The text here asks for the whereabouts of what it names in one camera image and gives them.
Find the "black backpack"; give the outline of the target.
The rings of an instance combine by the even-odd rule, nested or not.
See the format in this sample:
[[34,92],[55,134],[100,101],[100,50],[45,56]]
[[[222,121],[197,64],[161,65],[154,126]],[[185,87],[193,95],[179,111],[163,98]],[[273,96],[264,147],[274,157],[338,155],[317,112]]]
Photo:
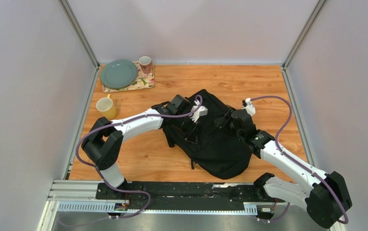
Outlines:
[[252,151],[229,130],[227,125],[218,129],[214,120],[221,117],[231,106],[202,89],[197,92],[203,98],[208,114],[199,118],[198,143],[184,141],[173,134],[175,144],[191,159],[212,176],[227,180],[241,174],[249,165]]

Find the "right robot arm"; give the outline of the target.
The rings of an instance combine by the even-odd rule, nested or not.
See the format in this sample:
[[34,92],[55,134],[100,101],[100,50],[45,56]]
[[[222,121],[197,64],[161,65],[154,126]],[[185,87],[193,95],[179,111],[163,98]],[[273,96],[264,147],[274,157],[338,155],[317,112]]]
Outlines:
[[325,229],[348,221],[346,212],[352,207],[352,200],[340,173],[327,173],[294,155],[274,136],[257,129],[252,113],[246,108],[230,108],[215,119],[214,124],[237,137],[259,159],[273,164],[295,181],[290,183],[266,173],[257,180],[260,185],[254,188],[257,200],[265,202],[276,197],[287,201],[305,210]]

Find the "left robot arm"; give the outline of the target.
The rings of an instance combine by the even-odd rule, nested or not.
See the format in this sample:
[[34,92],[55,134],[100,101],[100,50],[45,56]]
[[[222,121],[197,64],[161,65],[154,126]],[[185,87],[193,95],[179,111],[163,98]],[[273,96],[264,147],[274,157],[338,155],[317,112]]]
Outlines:
[[94,167],[108,186],[108,193],[116,200],[125,197],[125,177],[120,172],[117,159],[123,142],[142,133],[166,127],[173,119],[189,118],[194,122],[203,105],[201,95],[196,95],[194,108],[184,113],[192,103],[181,95],[172,101],[153,105],[150,109],[124,119],[99,118],[90,132],[76,146],[76,158],[83,164]]

